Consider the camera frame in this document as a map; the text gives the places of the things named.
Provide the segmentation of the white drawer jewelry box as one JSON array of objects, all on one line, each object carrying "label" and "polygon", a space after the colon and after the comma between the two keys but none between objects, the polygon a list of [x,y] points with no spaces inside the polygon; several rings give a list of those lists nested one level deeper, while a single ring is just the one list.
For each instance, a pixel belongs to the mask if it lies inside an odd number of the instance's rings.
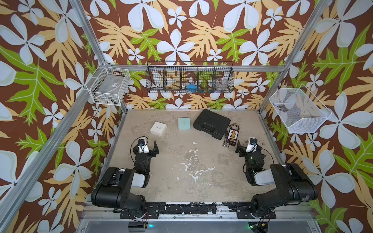
[{"label": "white drawer jewelry box", "polygon": [[166,124],[156,121],[154,125],[151,127],[150,132],[151,134],[154,134],[157,136],[163,136],[166,129],[167,129]]}]

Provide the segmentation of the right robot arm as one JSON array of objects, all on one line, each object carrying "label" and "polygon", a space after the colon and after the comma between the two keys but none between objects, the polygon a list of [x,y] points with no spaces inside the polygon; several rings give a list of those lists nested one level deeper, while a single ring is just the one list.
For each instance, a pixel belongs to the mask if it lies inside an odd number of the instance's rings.
[{"label": "right robot arm", "polygon": [[275,188],[263,194],[256,194],[250,201],[250,214],[259,218],[267,212],[285,205],[296,205],[314,201],[318,198],[315,184],[308,178],[298,164],[271,164],[264,169],[265,155],[257,139],[250,138],[246,146],[237,141],[235,152],[243,157],[243,173],[252,186],[274,184]]}]

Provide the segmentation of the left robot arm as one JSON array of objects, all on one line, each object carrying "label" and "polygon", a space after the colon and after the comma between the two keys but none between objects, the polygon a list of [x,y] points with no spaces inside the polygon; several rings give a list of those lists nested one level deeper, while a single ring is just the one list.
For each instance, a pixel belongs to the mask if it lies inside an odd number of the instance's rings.
[{"label": "left robot arm", "polygon": [[146,200],[142,195],[131,193],[132,187],[145,188],[150,180],[151,159],[159,155],[156,141],[148,148],[147,137],[139,137],[132,148],[133,169],[109,167],[93,189],[91,202],[94,206],[122,210],[128,218],[146,215]]}]

